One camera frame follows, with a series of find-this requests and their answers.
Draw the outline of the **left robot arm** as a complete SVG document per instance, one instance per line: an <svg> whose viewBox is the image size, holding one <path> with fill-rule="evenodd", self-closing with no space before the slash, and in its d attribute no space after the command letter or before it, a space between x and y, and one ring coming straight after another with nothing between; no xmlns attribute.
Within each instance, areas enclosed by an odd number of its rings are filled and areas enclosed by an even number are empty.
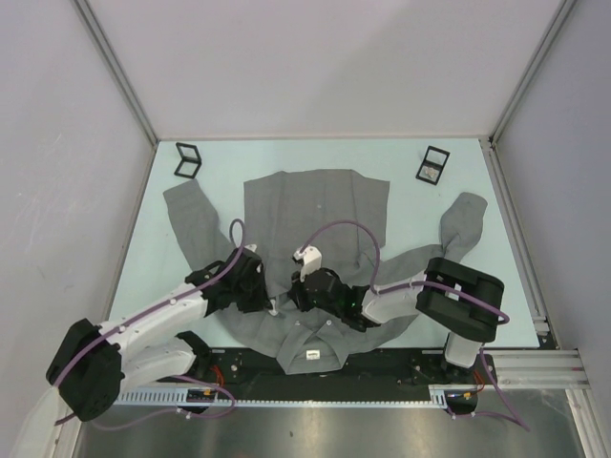
<svg viewBox="0 0 611 458"><path fill-rule="evenodd" d="M236 248L228 260L192 272L167 296L124 318L73 323L46 371L50 387L27 415L11 456L52 456L59 427L97 419L126 391L164 378L204 379L209 347L186 327L231 305L269 308L256 249Z"/></svg>

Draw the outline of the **grey button-up shirt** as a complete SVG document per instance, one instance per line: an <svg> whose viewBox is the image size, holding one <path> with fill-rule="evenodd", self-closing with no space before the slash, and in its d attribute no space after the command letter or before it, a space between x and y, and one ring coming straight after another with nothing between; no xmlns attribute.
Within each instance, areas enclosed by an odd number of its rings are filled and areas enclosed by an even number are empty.
<svg viewBox="0 0 611 458"><path fill-rule="evenodd" d="M246 240L263 260L268 294L277 313L243 313L229 306L220 323L241 344L271 357L289 375L342 368L348 356L369 352L407 331L413 315L360 332L321 310L300 311L287 296L292 255L311 241L325 267L342 281L404 281L437 257L459 261L480 241L488 206L481 196L459 195L440 219L439 241L376 261L386 242L390 184L351 170L278 172L243 186Z"/></svg>

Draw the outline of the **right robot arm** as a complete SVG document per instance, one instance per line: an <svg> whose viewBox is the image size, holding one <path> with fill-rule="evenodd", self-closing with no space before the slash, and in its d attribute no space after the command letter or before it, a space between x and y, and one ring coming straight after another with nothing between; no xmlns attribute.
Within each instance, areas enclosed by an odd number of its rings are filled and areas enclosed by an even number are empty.
<svg viewBox="0 0 611 458"><path fill-rule="evenodd" d="M501 311L504 283L444 258L433 258L413 277L386 285L349 286L333 270L304 267L291 278L288 296L306 312L318 308L365 332L400 318L424 315L449 331L442 375L462 383L474 373L483 344L510 321Z"/></svg>

